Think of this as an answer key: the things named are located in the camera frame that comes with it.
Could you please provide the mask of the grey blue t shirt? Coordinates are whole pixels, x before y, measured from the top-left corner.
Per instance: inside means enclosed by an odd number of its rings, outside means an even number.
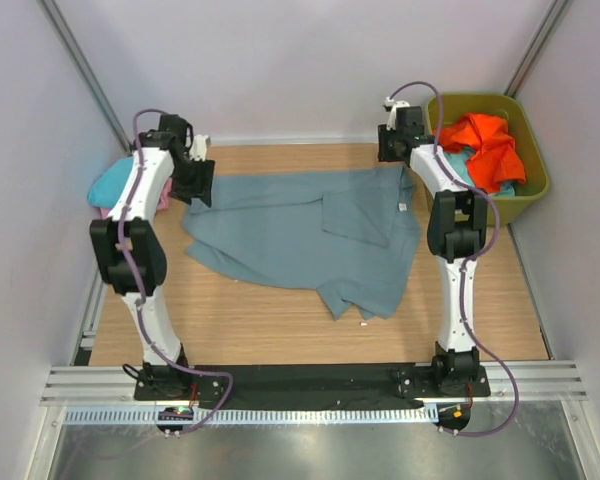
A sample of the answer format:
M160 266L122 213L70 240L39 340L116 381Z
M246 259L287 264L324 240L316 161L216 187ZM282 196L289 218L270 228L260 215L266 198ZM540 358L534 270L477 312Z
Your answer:
M391 317L420 241L415 185L401 167L224 176L189 206L187 253L226 277L314 290L339 318Z

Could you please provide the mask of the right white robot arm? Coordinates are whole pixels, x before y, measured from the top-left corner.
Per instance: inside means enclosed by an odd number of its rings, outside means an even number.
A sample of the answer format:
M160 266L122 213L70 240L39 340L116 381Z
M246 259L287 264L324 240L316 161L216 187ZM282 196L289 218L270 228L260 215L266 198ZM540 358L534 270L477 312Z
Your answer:
M386 123L378 126L378 160L402 162L432 197L427 245L441 279L442 320L431 365L416 378L424 392L441 397L490 395L473 328L473 283L478 254L486 243L487 202L453 170L428 134L420 107L387 99Z

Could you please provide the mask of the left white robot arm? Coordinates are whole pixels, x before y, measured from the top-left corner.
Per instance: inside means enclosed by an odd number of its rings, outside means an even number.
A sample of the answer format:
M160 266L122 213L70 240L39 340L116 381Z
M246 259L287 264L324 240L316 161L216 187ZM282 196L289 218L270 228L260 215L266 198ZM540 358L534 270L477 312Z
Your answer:
M135 399L182 400L195 382L169 318L167 257L153 220L166 183L175 200L211 205L215 163L206 157L207 136L177 114L158 115L157 128L134 132L122 193L105 218L91 222L89 234L101 279L127 306L141 340L141 367L123 367L136 383Z

